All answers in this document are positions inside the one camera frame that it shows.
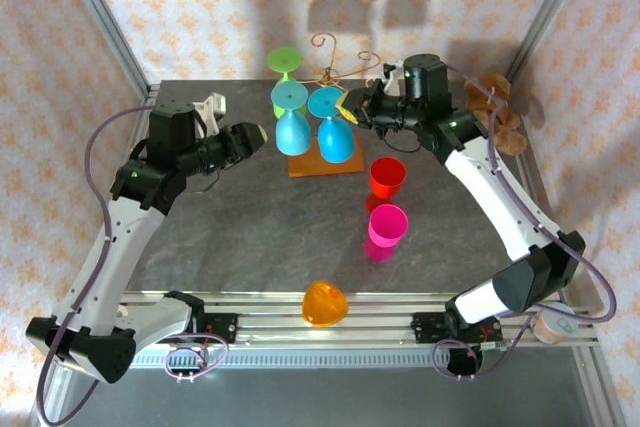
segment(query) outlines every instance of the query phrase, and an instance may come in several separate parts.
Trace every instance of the pink plastic cup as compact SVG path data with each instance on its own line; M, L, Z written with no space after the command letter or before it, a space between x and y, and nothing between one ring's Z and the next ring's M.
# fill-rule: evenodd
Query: pink plastic cup
M386 262L393 257L395 246L409 229L407 214L393 204L376 207L369 217L369 237L364 252L375 262Z

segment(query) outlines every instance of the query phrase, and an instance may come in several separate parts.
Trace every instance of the floral wallpaper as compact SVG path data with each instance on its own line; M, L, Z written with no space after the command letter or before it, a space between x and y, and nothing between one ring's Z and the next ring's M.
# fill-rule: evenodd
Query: floral wallpaper
M640 0L565 0L514 88L559 224L618 296L599 339L640 422Z
M424 51L474 72L506 70L542 0L107 0L151 82L275 77L267 53L300 49L325 66L312 33L340 40L336 68L375 50L395 61ZM308 76L309 69L296 75Z
M84 262L102 223L83 174L85 143L139 99L82 0L0 0L0 425L23 425L42 356L25 338ZM131 123L94 147L106 193Z

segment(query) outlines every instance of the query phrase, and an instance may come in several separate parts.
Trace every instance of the purple cable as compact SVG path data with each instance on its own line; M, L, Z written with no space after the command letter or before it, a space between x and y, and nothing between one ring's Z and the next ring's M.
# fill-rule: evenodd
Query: purple cable
M193 349L190 349L189 347L178 347L177 349L169 352L167 354L167 357L164 359L164 371L171 377L173 377L174 379L178 379L178 380L195 380L198 377L202 377L203 375L207 375L209 372L211 372L213 369L215 369L218 365L220 365L222 362L224 362L224 359L227 358L227 355L229 355L229 344L227 343L226 340L224 340L222 337L220 337L219 335L216 334L175 334L175 335L170 335L169 337L167 337L167 339L202 339L202 338L206 338L206 339L210 339L210 340L217 340L218 342L220 342L222 344L222 346L224 347L224 353L222 354L222 356L216 360L213 364L211 364L210 366L206 367L205 369L202 369L200 372L197 372L195 374L191 374L189 376L180 376L178 374L173 373L173 371L171 370L171 367L169 366L169 361L171 360L171 357L173 355L175 355L177 352L189 352L192 355L195 355L196 357L198 357L201 361L203 365L206 365L207 361L204 358L204 356L202 354L200 354L199 352L196 352Z
M462 342L461 340L457 340L457 339L442 339L442 340L436 342L436 344L433 346L433 352L431 352L431 361L433 363L433 368L436 370L437 373L439 373L443 377L447 377L447 378L450 378L450 379L456 379L456 380L462 380L462 379L473 380L476 377L481 377L483 375L487 375L487 374L495 371L496 367L498 367L499 365L504 364L507 361L507 359L511 356L511 354L512 354L513 350L515 349L516 345L518 345L518 342L520 342L520 339L522 338L522 336L524 335L525 331L527 330L527 327L529 327L529 324L531 323L531 319L532 318L533 318L533 315L529 315L527 317L527 320L525 320L524 324L522 324L522 328L520 329L520 332L518 332L518 335L516 335L515 339L513 339L513 342L511 343L511 347L509 347L509 349L507 350L507 353L504 354L500 358L500 360L498 360L498 362L496 362L486 372L481 372L479 374L462 376L462 375L452 374L451 372L447 372L445 370L441 370L440 369L440 367L436 363L436 350L438 349L438 347L442 347L442 346L444 346L446 344L458 344L458 345L461 345L462 347L464 347L465 349L467 349L467 351L471 353L471 355L472 355L472 357L473 357L473 359L475 361L475 364L476 364L476 372L478 370L480 370L478 357L476 356L476 353L474 352L474 350L466 342Z
M93 195L95 195L96 198L98 199L98 202L100 203L100 208L102 209L102 216L104 217L105 240L104 240L104 244L102 245L102 251L100 252L100 257L98 258L98 262L96 262L96 266L94 267L93 272L91 272L91 276L89 276L87 283L80 290L80 293L78 294L78 297L76 297L76 300L71 304L69 313L65 316L64 320L60 324L60 328L58 329L58 332L56 332L56 335L53 337L53 340L51 341L51 346L49 347L49 352L47 353L44 363L42 364L42 370L40 371L40 377L38 378L38 386L36 388L36 408L38 409L38 415L40 417L40 421L43 424L48 425L50 427L58 427L60 425L64 425L67 422L69 422L73 417L75 417L76 414L80 412L80 410L87 403L87 401L89 400L89 397L91 397L91 394L93 394L93 391L98 386L97 380L93 382L93 384L91 384L91 387L89 387L89 390L87 391L86 395L78 403L76 408L73 409L71 413L67 415L65 418L63 418L62 420L58 420L54 422L49 420L49 418L47 417L47 414L45 412L45 405L44 405L45 403L44 402L44 386L47 380L47 376L49 374L49 370L51 368L51 364L53 363L53 357L55 356L55 353L58 350L60 342L62 341L62 337L64 336L67 330L67 327L71 322L71 319L73 318L73 316L76 314L76 312L82 305L82 302L84 301L85 297L91 290L91 287L93 287L93 284L95 284L96 279L100 275L100 272L104 267L104 263L107 260L107 254L109 253L109 248L111 247L111 215L109 214L109 208L107 206L107 202L105 201L104 197L102 197L102 194L96 187L96 184L93 182L93 178L91 177L91 149L93 148L93 144L95 143L96 138L98 137L98 134L100 134L100 132L102 132L104 128L107 125L109 125L111 122L113 122L116 119L119 119L120 117L124 117L127 114L132 114L134 112L142 112L142 111L151 110L151 109L153 109L152 106L151 107L135 107L133 109L123 110L122 112L118 112L117 114L112 115L107 120L105 120L102 124L100 124L100 126L93 132L93 134L91 134L91 137L89 138L89 141L87 142L87 146L84 151L84 175L85 175L85 179L87 180L87 184L89 184L89 187L93 192Z
M497 157L496 157L496 149L495 149L495 123L496 123L496 117L498 115L498 112L502 108L505 107L506 103L502 99L500 99L499 97L495 96L494 94L489 92L487 89L485 89L482 86L482 84L480 84L480 82L478 82L476 79L474 79L470 75L468 75L468 74L464 73L463 71L461 71L461 70L459 70L459 69L457 69L455 67L452 67L450 65L447 65L447 67L450 70L452 70L453 72L461 75L462 77L467 79L469 82L471 82L478 90L480 90L480 92L482 92L484 95L486 95L489 99L493 100L498 106L496 108L496 110L494 110L491 113L491 116L489 117L489 158L490 158L490 161L491 161L491 168L493 169L493 172L495 173L496 177L498 178L498 181L500 182L500 184L504 188L504 190L507 193L507 195L518 206L518 208L522 211L522 213L525 215L525 217L527 217L527 219L529 219L529 221L540 232L542 232L542 234L545 237L547 237L554 244L556 244L558 247L560 247L562 250L564 250L574 260L576 260L579 263L583 263L585 265L587 270L596 279L598 279L600 284L602 284L602 286L604 287L605 291L607 292L607 297L609 298L609 310L607 311L606 314L604 314L604 315L602 315L600 317L588 317L588 316L585 316L585 315L570 314L568 312L563 312L562 310L556 309L554 307L549 307L547 305L543 305L543 304L536 304L536 305L538 307L540 307L541 309L552 311L552 312L554 312L554 313L556 313L558 315L561 315L563 317L567 317L567 318L570 318L570 319L574 319L574 320L577 320L579 322L588 322L588 323L592 323L592 324L600 324L600 323L608 322L609 320L611 320L616 315L616 310L618 309L618 302L616 300L616 294L613 291L613 288L611 287L611 284L609 284L607 279L604 277L604 275L602 275L602 273L596 268L595 265L593 265L591 262L589 262L587 259L585 259L581 254L579 254L578 252L573 250L567 244L562 242L558 237L556 237L556 235L554 235L552 232L549 232L549 230L547 228L545 228L541 224L541 222L536 218L535 214L529 210L529 208L526 206L526 204L520 199L518 194L516 194L516 192L513 190L513 187L511 187L511 185L509 184L509 181L504 176L500 166L498 165L498 161L497 161Z

